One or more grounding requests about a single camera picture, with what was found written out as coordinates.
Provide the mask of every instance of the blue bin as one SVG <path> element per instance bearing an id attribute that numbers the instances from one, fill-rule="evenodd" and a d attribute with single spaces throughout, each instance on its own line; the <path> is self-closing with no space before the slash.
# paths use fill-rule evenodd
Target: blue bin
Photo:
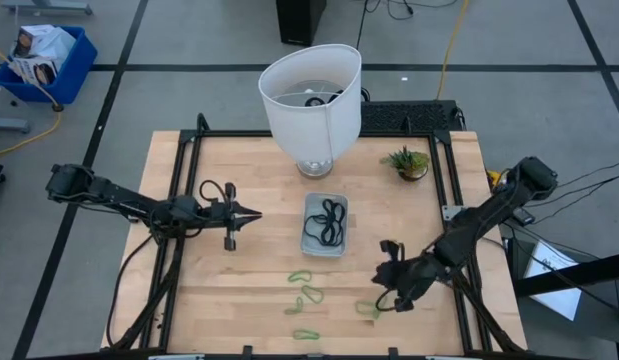
<path id="1" fill-rule="evenodd" d="M 41 86 L 59 104 L 71 104 L 76 99 L 82 83 L 85 82 L 98 51 L 87 39 L 83 28 L 73 26 L 61 26 L 61 28 L 76 38 L 76 42 L 62 64 L 56 80 L 51 85 Z M 35 86 L 25 84 L 20 76 L 9 69 L 6 62 L 0 66 L 0 86 L 23 101 L 51 102 Z"/>

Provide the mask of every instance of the white lampshade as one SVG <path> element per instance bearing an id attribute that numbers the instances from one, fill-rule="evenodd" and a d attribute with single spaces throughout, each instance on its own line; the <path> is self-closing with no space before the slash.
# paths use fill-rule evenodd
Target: white lampshade
<path id="1" fill-rule="evenodd" d="M 350 46 L 321 45 L 285 56 L 260 76 L 273 137 L 296 162 L 330 162 L 358 138 L 361 64 L 360 53 Z M 343 92 L 329 102 L 338 90 Z M 305 107 L 304 100 L 290 101 L 313 96 L 325 104 Z"/>

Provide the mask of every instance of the wooden tabletop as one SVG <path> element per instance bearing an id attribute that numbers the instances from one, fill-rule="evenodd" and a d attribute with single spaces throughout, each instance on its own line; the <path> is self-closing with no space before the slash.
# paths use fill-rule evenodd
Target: wooden tabletop
<path id="1" fill-rule="evenodd" d="M 166 197 L 177 139 L 178 132 L 154 133 L 141 193 Z M 478 205 L 489 197 L 489 189 L 476 134 L 452 133 L 452 141 L 465 204 Z M 374 320 L 355 311 L 356 301 L 375 301 L 383 291 L 371 283 L 375 267 L 387 260 L 380 252 L 380 240 L 403 242 L 406 255 L 412 257 L 442 232 L 433 172 L 416 183 L 406 183 L 378 162 L 404 144 L 429 152 L 425 139 L 360 138 L 335 162 L 328 177 L 308 180 L 272 138 L 204 138 L 197 184 L 205 179 L 220 184 L 231 181 L 237 187 L 237 200 L 264 216 L 237 234 L 235 252 L 223 249 L 222 229 L 204 230 L 187 240 L 168 351 L 241 353 L 244 345 L 252 345 L 256 354 L 383 355 L 389 347 L 397 347 L 401 355 L 461 354 L 452 290 L 441 284 L 434 284 L 411 312 L 384 313 Z M 441 146 L 439 154 L 452 203 Z M 179 193 L 184 191 L 189 155 Z M 349 246 L 342 258 L 300 252 L 307 192 L 337 193 L 349 199 Z M 144 225 L 132 225 L 125 257 L 147 235 Z M 500 234 L 494 229 L 487 237 L 500 239 Z M 143 249 L 122 278 L 112 326 L 114 339 L 147 300 L 155 253 L 154 244 Z M 526 347 L 503 250 L 481 241 L 478 261 L 485 304 L 511 338 Z M 324 302 L 315 305 L 305 299 L 302 313 L 285 315 L 301 287 L 289 283 L 287 277 L 300 269 L 313 273 L 310 285 L 324 291 Z M 473 344 L 479 348 L 474 313 L 467 307 Z M 152 344 L 157 344 L 161 316 L 159 310 Z M 292 333 L 297 329 L 316 331 L 320 339 L 294 340 Z"/>

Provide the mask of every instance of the succulent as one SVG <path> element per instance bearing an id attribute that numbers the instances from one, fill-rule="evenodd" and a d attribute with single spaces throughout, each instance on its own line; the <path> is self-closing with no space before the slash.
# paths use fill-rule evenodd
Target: succulent
<path id="1" fill-rule="evenodd" d="M 427 168 L 429 165 L 429 156 L 417 151 L 409 151 L 405 145 L 402 147 L 401 151 L 397 151 L 382 158 L 380 163 L 389 164 L 389 166 L 396 169 L 399 173 L 413 176 L 414 174 L 422 173 L 422 171 Z"/>

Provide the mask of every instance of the glass lamp base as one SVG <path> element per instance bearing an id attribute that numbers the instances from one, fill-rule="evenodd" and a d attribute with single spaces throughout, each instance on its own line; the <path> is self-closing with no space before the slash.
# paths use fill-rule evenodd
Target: glass lamp base
<path id="1" fill-rule="evenodd" d="M 322 179 L 329 175 L 331 169 L 333 169 L 333 161 L 301 161 L 297 163 L 298 170 L 302 176 L 309 179 Z"/>

